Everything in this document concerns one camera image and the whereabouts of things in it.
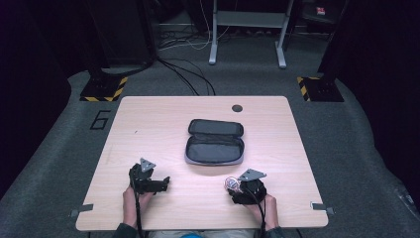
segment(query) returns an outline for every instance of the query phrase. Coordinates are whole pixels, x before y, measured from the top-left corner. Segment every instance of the table leg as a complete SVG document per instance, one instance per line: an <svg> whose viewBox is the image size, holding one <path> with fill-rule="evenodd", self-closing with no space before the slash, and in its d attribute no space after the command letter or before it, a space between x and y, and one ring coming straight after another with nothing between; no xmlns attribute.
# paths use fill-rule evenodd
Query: table leg
<svg viewBox="0 0 420 238"><path fill-rule="evenodd" d="M280 37L278 39L278 42L275 42L275 50L277 52L278 66L280 68L286 68L286 60L284 58L284 52L283 52L283 42L284 42L284 36L286 35L286 32L287 32L287 25L289 22L292 6L293 6L293 0L289 0L289 3L287 5L287 11L284 14L284 21L283 21L283 26L281 27Z"/></svg>
<svg viewBox="0 0 420 238"><path fill-rule="evenodd" d="M211 50L210 50L210 64L216 63L216 55L217 55L217 0L213 2L213 40L211 43Z"/></svg>

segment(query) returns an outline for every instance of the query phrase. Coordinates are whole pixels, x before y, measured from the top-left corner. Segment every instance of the case lid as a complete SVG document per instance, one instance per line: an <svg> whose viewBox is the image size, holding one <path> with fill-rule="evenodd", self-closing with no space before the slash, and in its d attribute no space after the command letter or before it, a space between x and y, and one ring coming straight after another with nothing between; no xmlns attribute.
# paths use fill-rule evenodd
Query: case lid
<svg viewBox="0 0 420 238"><path fill-rule="evenodd" d="M211 134L242 137L244 135L244 126L238 122L194 119L188 126L188 132L191 135Z"/></svg>

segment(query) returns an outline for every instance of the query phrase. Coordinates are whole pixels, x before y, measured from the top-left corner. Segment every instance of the cable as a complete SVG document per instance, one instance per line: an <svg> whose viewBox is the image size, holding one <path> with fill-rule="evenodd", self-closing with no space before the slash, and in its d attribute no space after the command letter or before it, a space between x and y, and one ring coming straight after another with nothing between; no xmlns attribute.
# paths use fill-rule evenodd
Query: cable
<svg viewBox="0 0 420 238"><path fill-rule="evenodd" d="M184 67L181 67L181 66L175 65L173 63L170 63L168 61L165 61L165 59L157 58L157 61L159 61L160 63L162 63L164 66L168 67L170 70L174 71L176 73L176 75L178 75L178 77L181 78L181 80L190 88L190 90L193 92L194 95L199 96L197 90L195 90L195 88L192 86L192 84L177 70L177 68L178 69L181 69L181 70L184 70L186 72L189 72L189 73L191 73L193 75L196 75L196 76L200 77L201 79L203 79L206 82L207 94L210 95L210 92L209 92L209 89L208 89L208 86L210 85L210 87L212 89L212 92L213 92L213 95L216 95L216 91L214 90L213 85L211 84L211 82L209 80L207 80L207 78L204 77L203 72L201 71L201 69L197 65L195 65L194 63L192 63L191 61L186 60L186 59L167 59L167 60L182 60L182 61L187 61L191 65L193 65L196 68L198 68L198 70L200 70L201 75L198 74L198 73L196 73L196 72L193 72L191 70L188 70L188 69L186 69Z"/></svg>
<svg viewBox="0 0 420 238"><path fill-rule="evenodd" d="M188 69L186 69L186 68L184 68L184 67L181 67L181 66L178 66L178 65L172 64L172 63L170 63L170 62L166 62L166 63L168 63L168 64L169 64L169 65L171 65L171 66L178 67L179 69L182 69L182 70L184 70L184 71L186 71L186 72L189 72L189 73L191 73L191 74L194 74L194 75L196 75L196 76L200 77L201 79L203 79L203 80L206 82L206 86L207 86L207 95L210 95L210 92L209 92L208 86L210 86L210 87L211 87L212 92L213 92L213 95L214 95L214 96L216 95L216 91L214 90L213 85L212 85L212 84L211 84L211 82L210 82L210 81L209 81L209 80L208 80L208 79L204 76L204 73L203 73L203 71L200 69L200 67L198 67L197 65L195 65L194 63L192 63L191 61L186 60L186 59L166 59L166 60L181 60L181 61L186 61L186 62L190 63L191 65L195 66L195 67L196 67L196 68L200 71L201 75L199 75L198 73L195 73L195 72L193 72L193 71L191 71L191 70L188 70Z"/></svg>
<svg viewBox="0 0 420 238"><path fill-rule="evenodd" d="M237 6L238 6L238 0L235 1L235 10L234 11L237 10ZM211 35L210 35L210 26L208 24L207 17L204 13L202 0L200 0L200 7L201 7L201 12L203 14L203 18L204 18L204 21L205 21L206 27L207 27L207 33L208 33L207 42L205 42L205 43L192 43L191 41L189 41L189 39L172 40L173 42L184 41L184 42L187 42L188 44L172 45L172 46L169 46L169 47L159 48L158 49L159 51L165 51L165 50L176 48L176 47L192 47L193 49L195 49L197 51L200 51L200 50L203 50L205 47L207 47L207 45L212 43ZM230 28L230 26L228 26L226 28L226 30L217 38L217 40L221 39L226 34L226 32L229 30L229 28ZM194 47L194 46L199 46L199 45L204 45L204 46L201 47L201 48L195 48Z"/></svg>
<svg viewBox="0 0 420 238"><path fill-rule="evenodd" d="M245 191L251 195L251 197L253 198L253 200L256 202L256 204L259 206L260 209L260 213L262 214L262 225L261 225L261 230L260 230L260 237L264 237L265 234L265 199L263 200L263 208L262 205L259 203L259 201L257 200L257 198L254 196L254 194L247 188L244 187Z"/></svg>
<svg viewBox="0 0 420 238"><path fill-rule="evenodd" d="M171 65L170 63L168 63L168 62L166 62L166 61L164 61L164 60L162 60L160 58L157 58L157 61L159 61L160 63L162 63L164 66L166 66L170 70L174 71L176 73L176 75L178 75L178 77L181 78L181 80L189 87L189 89L191 89L192 93L194 95L199 96L198 92L195 90L195 88L192 86L192 84L181 73L179 73L176 70L175 66Z"/></svg>
<svg viewBox="0 0 420 238"><path fill-rule="evenodd" d="M145 238L143 235L143 228L142 228L142 216L140 211L140 204L139 204L139 195L135 191L135 185L133 179L130 177L130 184L134 191L134 198L136 200L136 215L137 215L137 231L139 233L140 238Z"/></svg>
<svg viewBox="0 0 420 238"><path fill-rule="evenodd" d="M191 46L198 46L198 45L206 45L208 44L208 40L207 42L204 43L192 43L192 41L196 41L199 40L201 37L198 35L198 33L192 33L189 36L185 36L185 37L177 37L176 35L171 36L171 39L167 40L167 41L162 41L158 44L157 49L159 51L165 51L171 48L175 48L175 47L191 47ZM180 44L180 45L176 45L176 43L179 42L187 42L188 44Z"/></svg>
<svg viewBox="0 0 420 238"><path fill-rule="evenodd" d="M299 237L300 238L303 238L302 233L300 233L300 230L299 229L296 229L296 231L297 231L297 234L299 234Z"/></svg>
<svg viewBox="0 0 420 238"><path fill-rule="evenodd" d="M160 50L165 50L167 47L174 46L175 43L178 42L186 42L186 41L195 41L200 38L197 32L191 30L191 33L185 32L188 28L185 27L182 31L165 31L160 34L160 37L163 38L163 41L157 44L157 48ZM187 36L177 37L176 34L188 34Z"/></svg>

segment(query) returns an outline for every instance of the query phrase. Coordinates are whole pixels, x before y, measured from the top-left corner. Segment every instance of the human hand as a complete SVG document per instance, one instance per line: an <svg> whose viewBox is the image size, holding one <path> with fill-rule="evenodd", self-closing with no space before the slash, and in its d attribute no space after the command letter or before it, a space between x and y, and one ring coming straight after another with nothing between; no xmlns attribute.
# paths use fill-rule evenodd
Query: human hand
<svg viewBox="0 0 420 238"><path fill-rule="evenodd" d="M278 227L278 216L277 216L277 201L275 197L267 194L265 199L260 202L262 210L265 210L265 230L270 230ZM257 204L244 205L254 216L257 222L262 223L263 218L260 212L260 208Z"/></svg>
<svg viewBox="0 0 420 238"><path fill-rule="evenodd" d="M139 205L141 212L146 210L153 195L153 192L145 192L144 194L139 194ZM134 191L130 186L127 187L127 189L123 192L123 198L123 223L137 229L136 198L134 197Z"/></svg>

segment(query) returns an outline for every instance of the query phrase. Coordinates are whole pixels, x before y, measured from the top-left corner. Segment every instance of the metal stand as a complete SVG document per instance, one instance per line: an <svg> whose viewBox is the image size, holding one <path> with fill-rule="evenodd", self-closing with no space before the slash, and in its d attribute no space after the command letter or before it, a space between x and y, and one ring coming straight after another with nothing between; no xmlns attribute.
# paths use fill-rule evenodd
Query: metal stand
<svg viewBox="0 0 420 238"><path fill-rule="evenodd" d="M287 25L290 18L291 8L294 0L289 0L286 13L253 13L253 12L228 12L217 10L217 0L213 3L213 41L210 50L210 64L216 63L217 57L217 26L237 26L237 27L261 27L261 28L281 28L280 37L275 42L278 66L286 68L286 61L283 53L283 42L286 34Z"/></svg>

